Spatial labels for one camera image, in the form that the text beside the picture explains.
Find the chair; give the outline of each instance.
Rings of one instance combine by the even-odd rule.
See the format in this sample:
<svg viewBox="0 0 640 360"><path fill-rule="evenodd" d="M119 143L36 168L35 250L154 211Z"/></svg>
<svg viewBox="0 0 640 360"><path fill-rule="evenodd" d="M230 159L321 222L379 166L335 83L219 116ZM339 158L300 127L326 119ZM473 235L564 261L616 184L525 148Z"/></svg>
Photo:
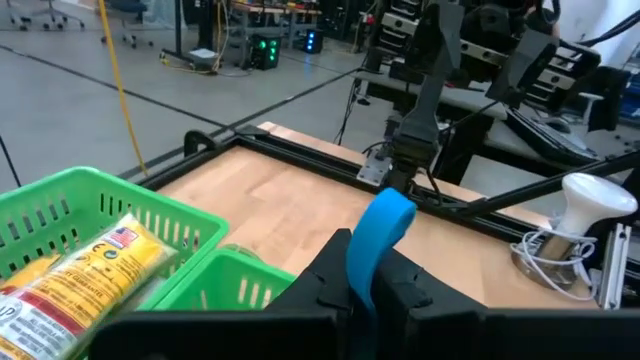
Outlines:
<svg viewBox="0 0 640 360"><path fill-rule="evenodd" d="M53 0L47 0L47 2L48 2L48 6L46 9L36 10L31 14L29 14L30 17L37 17L37 16L44 16L44 15L49 16L51 18L51 24L49 24L48 22L45 22L44 24L42 24L42 27L45 30L51 29L52 25L55 25L58 28L58 30L62 30L64 28L64 24L66 24L69 21L69 19L77 21L78 24L80 24L80 28L84 29L84 22L82 20L80 20L79 18L73 15L69 15L64 11L60 11L54 8Z"/></svg>
<svg viewBox="0 0 640 360"><path fill-rule="evenodd" d="M27 31L27 25L25 23L30 23L31 18L14 8L11 5L11 0L7 0L7 9L9 12L9 19L11 19L11 23L14 25L18 25L20 30Z"/></svg>
<svg viewBox="0 0 640 360"><path fill-rule="evenodd" d="M142 22L142 13L147 11L147 5L139 0L109 0L106 6L109 15L113 15L122 22L122 29L124 30L122 41L131 44L131 47L135 49L138 46L138 37L127 30L127 22ZM100 41L103 44L106 43L106 36L103 36ZM148 44L149 46L153 46L153 41L149 41Z"/></svg>

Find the green plastic basket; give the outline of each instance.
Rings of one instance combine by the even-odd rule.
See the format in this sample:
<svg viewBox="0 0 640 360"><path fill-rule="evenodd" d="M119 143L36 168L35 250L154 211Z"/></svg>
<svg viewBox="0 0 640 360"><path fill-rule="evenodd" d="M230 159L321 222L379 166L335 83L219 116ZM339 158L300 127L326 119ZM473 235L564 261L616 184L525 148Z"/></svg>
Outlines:
<svg viewBox="0 0 640 360"><path fill-rule="evenodd" d="M179 281L169 279L168 294L155 293L138 310L261 310L293 280L242 253L213 250Z"/></svg>
<svg viewBox="0 0 640 360"><path fill-rule="evenodd" d="M44 254L72 251L127 212L178 250L163 274L176 282L198 261L189 258L203 257L229 230L217 216L93 168L71 168L0 195L0 281Z"/></svg>

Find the gray concrete floor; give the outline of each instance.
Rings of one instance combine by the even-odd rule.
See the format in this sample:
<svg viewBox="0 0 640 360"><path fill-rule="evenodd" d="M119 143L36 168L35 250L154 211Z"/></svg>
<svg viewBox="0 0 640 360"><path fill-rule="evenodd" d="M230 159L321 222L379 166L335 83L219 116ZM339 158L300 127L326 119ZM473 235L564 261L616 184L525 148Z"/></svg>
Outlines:
<svg viewBox="0 0 640 360"><path fill-rule="evenodd" d="M118 174L136 165L118 94L113 89L72 75L59 65L113 84L108 51L99 39L98 18L91 12L59 4L82 17L85 31L70 24L65 31L45 32L36 21L28 32L15 31L6 9L0 6L0 46L46 60L43 64L0 49L0 134L23 180L32 182L76 165L89 165ZM112 23L118 33L119 24ZM350 55L343 46L328 43L318 55L283 50L276 69L254 71L246 77L206 77L167 68L158 61L161 47L173 46L171 30L139 31L155 48L134 50L116 39L120 72L126 89L221 124L230 124L306 89L357 67L362 55ZM193 34L185 35L185 49ZM223 72L238 74L225 66ZM268 112L251 123L272 121L324 140L332 141L344 114L351 78L345 77L320 90ZM181 145L189 129L213 131L215 126L127 96L131 118L145 159ZM368 107L356 105L343 145L361 151L379 141L390 104L371 99ZM475 157L462 185L485 195L497 195L540 177L493 161ZM0 191L15 185L0 157ZM561 212L559 194L525 204L545 214Z"/></svg>

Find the yellow snack package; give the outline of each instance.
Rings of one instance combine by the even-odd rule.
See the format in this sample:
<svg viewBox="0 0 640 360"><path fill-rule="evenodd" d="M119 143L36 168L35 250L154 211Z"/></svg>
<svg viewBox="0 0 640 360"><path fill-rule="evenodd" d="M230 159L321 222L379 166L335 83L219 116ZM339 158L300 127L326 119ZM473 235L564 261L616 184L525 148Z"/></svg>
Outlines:
<svg viewBox="0 0 640 360"><path fill-rule="evenodd" d="M45 255L31 261L22 270L0 285L0 300L2 300L3 296L11 294L44 275L58 259L60 259L60 254Z"/></svg>
<svg viewBox="0 0 640 360"><path fill-rule="evenodd" d="M66 358L176 253L133 215L125 215L39 279L0 300L0 359Z"/></svg>

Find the american flag logo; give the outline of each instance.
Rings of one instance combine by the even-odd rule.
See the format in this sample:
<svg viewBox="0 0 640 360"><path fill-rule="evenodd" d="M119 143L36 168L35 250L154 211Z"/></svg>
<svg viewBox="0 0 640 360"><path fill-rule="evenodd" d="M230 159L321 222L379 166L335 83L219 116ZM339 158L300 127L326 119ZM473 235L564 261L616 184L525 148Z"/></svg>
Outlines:
<svg viewBox="0 0 640 360"><path fill-rule="evenodd" d="M129 230L126 227L115 229L107 235L106 240L113 246L122 249L138 238L138 234Z"/></svg>

